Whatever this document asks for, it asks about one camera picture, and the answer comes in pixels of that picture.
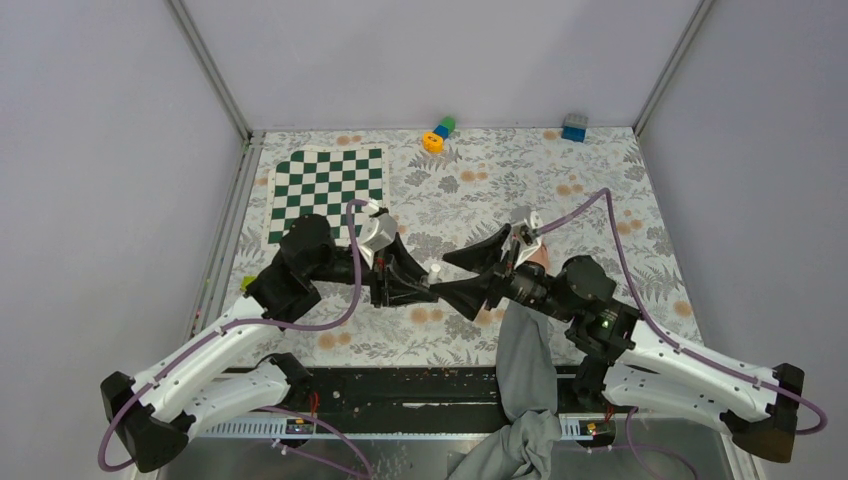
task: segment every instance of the wire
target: wire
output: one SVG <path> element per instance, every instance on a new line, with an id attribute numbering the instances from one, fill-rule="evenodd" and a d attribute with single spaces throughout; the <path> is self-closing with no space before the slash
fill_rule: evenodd
<path id="1" fill-rule="evenodd" d="M 648 464 L 645 462 L 645 460 L 642 459 L 642 456 L 639 455 L 637 445 L 635 443 L 633 443 L 633 437 L 632 437 L 632 432 L 631 432 L 632 429 L 630 428 L 630 424 L 631 424 L 631 421 L 633 420 L 633 415 L 635 415 L 636 412 L 638 412 L 638 411 L 639 411 L 639 407 L 631 408 L 630 411 L 627 412 L 627 420 L 624 421 L 624 435 L 627 437 L 627 447 L 630 448 L 630 451 L 633 452 L 633 456 L 636 458 L 636 461 L 639 462 L 639 465 L 641 465 L 642 468 L 644 468 L 646 472 L 651 474 L 651 476 L 656 478 L 657 480 L 666 480 L 665 477 L 663 477 L 659 473 L 655 472 L 651 467 L 648 466 Z M 665 453 L 668 453 L 669 455 L 672 455 L 673 457 L 675 457 L 678 460 L 680 460 L 681 462 L 683 462 L 683 464 L 686 465 L 687 468 L 689 468 L 689 471 L 691 471 L 692 474 L 695 475 L 695 480 L 698 480 L 700 478 L 698 476 L 698 471 L 695 469 L 694 465 L 689 463 L 689 461 L 686 460 L 685 458 L 683 458 L 682 455 L 680 455 L 677 452 L 672 452 L 671 450 L 669 450 L 668 452 L 665 452 Z"/>
<path id="2" fill-rule="evenodd" d="M 645 304 L 642 302 L 642 298 L 639 296 L 638 290 L 636 290 L 636 284 L 633 281 L 633 276 L 630 274 L 630 269 L 627 267 L 627 260 L 624 258 L 624 247 L 622 247 L 621 245 L 621 237 L 618 235 L 618 230 L 615 228 L 615 213 L 613 211 L 612 205 L 612 193 L 610 192 L 609 188 L 602 188 L 598 190 L 591 197 L 589 197 L 589 199 L 585 203 L 577 207 L 577 209 L 575 209 L 573 212 L 569 213 L 568 215 L 562 218 L 554 220 L 553 222 L 543 227 L 540 227 L 537 232 L 539 234 L 545 234 L 565 225 L 566 223 L 574 220 L 577 216 L 585 212 L 590 206 L 592 206 L 593 203 L 595 203 L 601 197 L 606 197 L 607 200 L 607 212 L 609 213 L 610 228 L 612 229 L 612 236 L 615 240 L 615 249 L 618 252 L 618 260 L 621 263 L 621 269 L 624 271 L 624 278 L 627 280 L 627 286 L 630 289 L 631 294 L 633 295 L 633 299 L 636 301 L 636 305 L 639 307 L 639 310 L 642 313 L 642 317 L 644 318 L 645 322 L 648 323 L 648 326 L 651 328 L 651 330 L 653 330 L 654 333 L 657 334 L 657 336 L 659 336 L 665 342 L 671 345 L 672 348 L 674 348 L 676 351 L 684 353 L 694 358 L 695 360 L 698 360 L 704 365 L 710 366 L 724 374 L 738 378 L 739 380 L 750 383 L 751 385 L 759 385 L 767 390 L 771 390 L 775 393 L 788 397 L 791 400 L 798 402 L 801 405 L 804 405 L 805 407 L 812 410 L 813 413 L 818 415 L 818 424 L 813 427 L 799 429 L 795 432 L 796 435 L 810 435 L 824 430 L 828 423 L 827 414 L 824 412 L 824 410 L 821 409 L 821 407 L 819 407 L 815 403 L 807 400 L 806 398 L 801 397 L 800 395 L 797 395 L 795 392 L 786 390 L 785 388 L 782 388 L 779 385 L 763 382 L 754 376 L 737 372 L 736 370 L 728 368 L 710 358 L 701 355 L 698 352 L 689 350 L 685 347 L 681 347 L 679 342 L 675 341 L 663 331 L 663 329 L 659 326 L 659 324 L 657 324 L 657 322 L 648 312 L 648 309 L 645 307 Z"/>
<path id="3" fill-rule="evenodd" d="M 103 470 L 104 472 L 118 472 L 118 471 L 123 470 L 123 469 L 125 469 L 125 468 L 127 468 L 127 467 L 129 467 L 130 465 L 133 464 L 132 458 L 130 458 L 129 460 L 127 460 L 123 463 L 120 463 L 118 465 L 110 465 L 106 461 L 106 448 L 109 445 L 109 440 L 112 438 L 112 435 L 115 434 L 115 430 L 118 428 L 118 424 L 120 424 L 121 420 L 124 419 L 124 417 L 127 414 L 127 411 L 129 411 L 129 409 L 133 405 L 135 405 L 135 402 L 137 402 L 142 396 L 144 396 L 144 394 L 146 394 L 148 391 L 150 391 L 150 389 L 154 388 L 154 385 L 158 385 L 159 381 L 161 381 L 163 378 L 165 378 L 174 368 L 177 367 L 177 365 L 182 363 L 186 358 L 191 356 L 194 352 L 196 352 L 197 350 L 202 348 L 204 345 L 206 345 L 207 343 L 212 341 L 214 338 L 221 336 L 221 335 L 224 335 L 226 332 L 228 332 L 228 331 L 230 331 L 234 328 L 240 327 L 242 325 L 257 325 L 257 324 L 258 325 L 271 325 L 271 326 L 275 326 L 275 327 L 288 328 L 288 329 L 291 329 L 291 330 L 317 332 L 317 331 L 322 331 L 322 330 L 329 330 L 331 328 L 337 327 L 337 326 L 343 324 L 344 322 L 346 322 L 351 317 L 351 315 L 353 315 L 353 311 L 356 309 L 357 305 L 359 305 L 359 297 L 362 293 L 362 266 L 360 264 L 359 248 L 356 244 L 356 228 L 355 228 L 354 219 L 353 219 L 353 207 L 354 206 L 362 207 L 362 206 L 365 206 L 367 204 L 368 204 L 368 202 L 366 202 L 365 200 L 353 199 L 353 200 L 351 200 L 347 203 L 347 207 L 345 209 L 345 215 L 347 216 L 347 229 L 348 229 L 348 234 L 350 236 L 350 246 L 351 246 L 351 250 L 352 250 L 352 254 L 353 254 L 353 282 L 354 283 L 353 283 L 353 297 L 351 298 L 350 306 L 348 306 L 348 309 L 345 310 L 345 312 L 339 317 L 338 320 L 330 322 L 330 323 L 326 323 L 326 324 L 323 324 L 323 325 L 297 325 L 295 323 L 282 322 L 282 321 L 279 321 L 279 320 L 268 320 L 268 319 L 265 319 L 265 318 L 249 318 L 249 319 L 241 319 L 241 320 L 236 319 L 236 320 L 233 320 L 233 321 L 227 323 L 226 325 L 222 326 L 220 333 L 218 331 L 213 331 L 213 332 L 210 332 L 205 337 L 201 337 L 197 342 L 192 344 L 190 347 L 186 348 L 184 352 L 179 354 L 168 365 L 166 365 L 164 368 L 162 368 L 162 370 L 160 370 L 159 373 L 157 373 L 153 377 L 154 383 L 148 383 L 148 384 L 141 386 L 141 388 L 138 390 L 138 392 L 136 392 L 132 397 L 130 397 L 130 399 L 127 400 L 127 402 L 124 403 L 124 405 L 121 406 L 120 409 L 118 409 L 118 412 L 112 418 L 112 421 L 109 422 L 109 426 L 106 428 L 106 432 L 103 434 L 103 439 L 100 440 L 100 448 L 98 448 L 98 450 L 97 450 L 97 464 L 100 467 L 100 469 Z M 327 430 L 330 430 L 331 432 L 334 432 L 334 433 L 338 432 L 336 434 L 342 436 L 341 432 L 339 432 L 335 428 L 329 426 L 328 424 L 325 424 L 325 422 L 321 422 L 319 425 L 323 426 L 324 428 L 327 428 Z M 367 461 L 365 462 L 365 464 L 366 464 L 366 466 L 369 467 L 368 470 L 370 472 L 371 471 L 370 465 L 368 464 Z"/>
<path id="4" fill-rule="evenodd" d="M 628 428 L 628 424 L 625 422 L 624 425 L 625 425 L 625 430 L 626 430 Z M 662 453 L 664 455 L 668 455 L 669 457 L 672 457 L 672 458 L 676 459 L 677 461 L 679 461 L 680 463 L 682 463 L 683 465 L 685 465 L 686 468 L 689 469 L 690 472 L 692 472 L 692 475 L 695 477 L 695 480 L 700 480 L 700 478 L 701 478 L 698 475 L 698 470 L 695 468 L 695 465 L 693 465 L 689 460 L 686 460 L 686 458 L 683 455 L 675 452 L 674 450 L 672 450 L 670 448 L 660 447 L 658 445 L 644 445 L 644 444 L 641 444 L 641 443 L 628 442 L 627 445 L 610 445 L 610 446 L 601 447 L 601 448 L 554 447 L 554 449 L 560 450 L 560 451 L 566 451 L 566 452 L 583 452 L 583 453 L 588 453 L 588 454 L 607 453 L 607 452 L 616 452 L 616 451 L 621 451 L 621 450 L 629 450 L 629 451 L 634 453 L 634 455 L 636 456 L 636 460 L 639 461 L 639 463 L 645 468 L 645 470 L 647 470 L 649 473 L 653 474 L 654 478 L 662 480 L 662 477 L 659 477 L 656 473 L 653 472 L 653 470 L 647 468 L 647 466 L 642 464 L 641 457 L 638 454 L 636 454 L 634 449 L 636 451 L 657 452 L 657 453 Z"/>
<path id="5" fill-rule="evenodd" d="M 365 470 L 367 470 L 368 473 L 362 473 L 362 472 L 357 472 L 356 470 L 351 470 L 347 467 L 344 467 L 342 465 L 339 465 L 339 464 L 333 462 L 332 460 L 328 460 L 326 458 L 322 458 L 322 457 L 319 457 L 317 455 L 313 455 L 311 453 L 301 452 L 297 449 L 288 450 L 289 452 L 296 453 L 297 455 L 301 455 L 303 457 L 306 457 L 306 458 L 309 458 L 309 459 L 312 459 L 312 460 L 316 460 L 318 462 L 323 463 L 324 465 L 328 465 L 330 467 L 335 468 L 336 470 L 340 470 L 344 473 L 347 473 L 348 475 L 353 475 L 356 478 L 371 478 L 371 477 L 374 476 L 374 469 L 371 466 L 371 464 L 368 462 L 368 459 L 365 458 L 365 454 L 362 453 L 362 450 L 360 450 L 349 438 L 347 438 L 345 436 L 345 434 L 340 432 L 338 429 L 336 429 L 334 426 L 330 425 L 329 423 L 327 423 L 323 420 L 320 420 L 318 418 L 309 416 L 309 415 L 304 415 L 302 413 L 292 412 L 290 410 L 286 410 L 285 408 L 280 408 L 280 407 L 263 407 L 263 408 L 260 408 L 260 410 L 265 410 L 266 412 L 282 413 L 283 415 L 289 415 L 289 416 L 292 416 L 292 417 L 300 418 L 302 420 L 306 420 L 307 422 L 314 423 L 316 425 L 320 425 L 320 426 L 326 428 L 328 431 L 332 432 L 335 436 L 339 437 L 339 440 L 343 441 L 345 443 L 345 445 L 350 447 L 351 450 L 353 450 L 353 453 L 356 454 L 356 456 L 359 457 L 359 460 L 362 461 L 362 463 L 365 465 Z"/>

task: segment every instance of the metal frame edge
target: metal frame edge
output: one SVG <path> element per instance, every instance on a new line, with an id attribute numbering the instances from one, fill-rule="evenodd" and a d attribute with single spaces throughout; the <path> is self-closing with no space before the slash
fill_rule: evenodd
<path id="1" fill-rule="evenodd" d="M 706 20 L 707 15 L 709 15 L 715 3 L 715 0 L 700 0 L 698 6 L 695 7 L 695 12 L 692 14 L 692 17 L 689 18 L 689 23 L 686 24 L 683 34 L 677 41 L 677 45 L 675 45 L 674 50 L 672 50 L 671 56 L 668 58 L 668 61 L 666 61 L 662 72 L 660 72 L 657 83 L 655 83 L 654 88 L 651 89 L 651 93 L 648 95 L 648 100 L 639 112 L 639 116 L 636 117 L 636 123 L 633 124 L 633 132 L 637 137 L 641 136 L 642 132 L 645 131 L 645 126 L 648 124 L 657 104 L 665 93 L 671 79 L 674 77 L 674 74 L 677 72 L 677 68 L 680 66 L 680 63 L 686 56 L 686 53 L 689 51 L 689 48 L 692 46 L 695 37 L 700 31 L 701 26 L 704 24 L 704 20 Z"/>
<path id="2" fill-rule="evenodd" d="M 241 136 L 242 140 L 249 141 L 251 137 L 250 126 L 238 108 L 238 104 L 236 104 L 230 89 L 227 88 L 227 84 L 224 82 L 221 72 L 215 64 L 215 60 L 212 59 L 209 49 L 206 48 L 206 43 L 203 41 L 203 37 L 200 36 L 200 32 L 198 32 L 197 26 L 194 24 L 194 20 L 191 18 L 185 3 L 183 3 L 183 0 L 166 0 L 165 3 L 170 7 L 177 26 L 182 30 L 192 53 L 194 53 L 198 62 L 200 62 L 203 73 L 212 84 L 212 89 L 215 90 L 215 94 L 223 104 L 224 110 L 227 112 L 227 117 L 230 119 L 233 127 L 239 136 Z"/>
<path id="3" fill-rule="evenodd" d="M 218 242 L 210 255 L 207 274 L 202 280 L 201 298 L 198 302 L 200 317 L 193 322 L 192 334 L 205 328 L 221 314 L 264 139 L 264 133 L 254 133 L 239 165 L 216 236 Z"/>

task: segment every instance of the green block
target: green block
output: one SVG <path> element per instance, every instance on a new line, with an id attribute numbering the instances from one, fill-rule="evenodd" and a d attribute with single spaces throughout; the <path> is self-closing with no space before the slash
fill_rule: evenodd
<path id="1" fill-rule="evenodd" d="M 247 286 L 248 286 L 248 285 L 250 285 L 251 283 L 253 283 L 253 281 L 254 281 L 254 280 L 256 280 L 256 277 L 255 277 L 255 276 L 253 276 L 253 275 L 248 275 L 248 276 L 246 276 L 246 277 L 242 278 L 242 279 L 241 279 L 241 287 L 240 287 L 240 288 L 241 288 L 241 291 L 242 291 L 242 292 L 246 291 L 246 290 L 247 290 Z"/>
<path id="2" fill-rule="evenodd" d="M 453 129 L 456 128 L 456 120 L 453 117 L 445 117 L 439 122 L 439 125 L 448 129 L 448 135 L 453 133 Z"/>

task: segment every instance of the gray floor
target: gray floor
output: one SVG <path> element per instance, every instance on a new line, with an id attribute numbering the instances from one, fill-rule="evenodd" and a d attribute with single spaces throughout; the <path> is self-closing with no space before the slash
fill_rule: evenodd
<path id="1" fill-rule="evenodd" d="M 619 421 L 623 445 L 623 421 Z M 671 448 L 695 465 L 701 478 L 730 479 L 732 474 L 720 436 L 699 425 L 668 419 L 633 422 L 634 441 Z M 444 478 L 448 466 L 458 463 L 476 441 L 382 440 L 361 441 L 357 445 L 374 465 L 380 480 L 432 480 Z M 573 448 L 574 443 L 561 443 Z M 199 438 L 160 473 L 160 480 L 342 480 L 349 478 L 314 462 L 283 457 L 269 448 L 268 440 L 231 440 Z M 323 455 L 346 466 L 355 466 L 354 455 L 339 441 L 313 440 L 304 450 Z M 686 467 L 664 455 L 646 452 L 643 458 L 668 479 L 688 480 Z M 627 451 L 593 453 L 557 451 L 553 457 L 553 476 L 568 480 L 641 480 L 652 477 L 642 470 Z"/>

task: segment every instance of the gray cloth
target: gray cloth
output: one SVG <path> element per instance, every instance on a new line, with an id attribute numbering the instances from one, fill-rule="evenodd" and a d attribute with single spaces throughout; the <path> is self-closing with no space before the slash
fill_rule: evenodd
<path id="1" fill-rule="evenodd" d="M 498 337 L 496 370 L 512 425 L 474 447 L 448 479 L 545 480 L 551 475 L 553 442 L 562 436 L 547 316 L 510 303 Z"/>

